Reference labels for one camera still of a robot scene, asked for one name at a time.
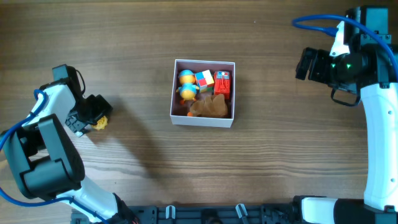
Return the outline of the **orange duck toy blue hat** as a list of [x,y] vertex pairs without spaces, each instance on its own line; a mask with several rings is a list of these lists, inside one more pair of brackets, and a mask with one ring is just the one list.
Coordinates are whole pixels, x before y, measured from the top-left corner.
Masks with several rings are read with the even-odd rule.
[[196,101],[196,95],[199,90],[199,86],[196,85],[195,74],[191,70],[182,70],[178,79],[180,86],[176,89],[176,92],[180,94],[180,104],[183,105],[186,101]]

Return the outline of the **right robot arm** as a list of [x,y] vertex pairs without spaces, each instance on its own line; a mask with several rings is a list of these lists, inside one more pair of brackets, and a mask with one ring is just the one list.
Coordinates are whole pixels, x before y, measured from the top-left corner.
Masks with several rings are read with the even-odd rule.
[[295,198],[300,223],[397,222],[397,46],[391,42],[388,10],[360,6],[345,15],[316,14],[292,25],[308,29],[314,20],[338,21],[322,32],[334,38],[330,51],[306,48],[296,68],[299,80],[353,94],[366,115],[368,175],[361,200],[301,196]]

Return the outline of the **red toy truck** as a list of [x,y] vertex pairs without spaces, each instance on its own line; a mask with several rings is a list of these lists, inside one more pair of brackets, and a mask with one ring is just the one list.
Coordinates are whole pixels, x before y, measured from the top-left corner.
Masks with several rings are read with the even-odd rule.
[[213,75],[215,85],[214,94],[223,95],[226,100],[230,99],[231,76],[227,71],[216,71]]

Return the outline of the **brown plush toy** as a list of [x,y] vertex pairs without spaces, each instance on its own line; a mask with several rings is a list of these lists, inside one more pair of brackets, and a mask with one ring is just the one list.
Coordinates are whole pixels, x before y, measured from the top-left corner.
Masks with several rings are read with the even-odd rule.
[[224,95],[207,96],[204,100],[195,101],[187,116],[206,118],[225,118],[228,115],[228,107]]

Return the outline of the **colourful puzzle cube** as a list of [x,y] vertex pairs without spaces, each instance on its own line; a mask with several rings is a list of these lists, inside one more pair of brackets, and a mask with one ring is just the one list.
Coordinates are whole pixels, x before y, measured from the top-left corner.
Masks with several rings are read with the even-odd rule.
[[213,79],[213,76],[212,76],[210,70],[205,70],[205,71],[196,73],[195,78],[196,78],[196,83],[197,83],[197,86],[199,87],[200,93],[213,90],[215,81]]

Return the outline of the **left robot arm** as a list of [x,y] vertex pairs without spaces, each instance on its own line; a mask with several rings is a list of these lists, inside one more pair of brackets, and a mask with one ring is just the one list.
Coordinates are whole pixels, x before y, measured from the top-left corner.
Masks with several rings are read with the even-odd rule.
[[36,104],[28,116],[1,134],[14,180],[28,202],[1,196],[22,207],[62,202],[92,223],[139,223],[115,193],[85,175],[83,161],[65,131],[82,136],[104,129],[112,106],[101,95],[84,96],[85,82],[72,66],[52,69],[54,81],[34,90]]

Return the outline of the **yellow round toy disc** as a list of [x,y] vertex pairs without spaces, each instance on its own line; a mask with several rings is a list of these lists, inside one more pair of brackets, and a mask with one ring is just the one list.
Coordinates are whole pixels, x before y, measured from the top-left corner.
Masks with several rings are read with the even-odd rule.
[[108,118],[107,116],[103,116],[100,118],[95,125],[91,125],[91,127],[95,130],[101,130],[107,127],[108,125]]

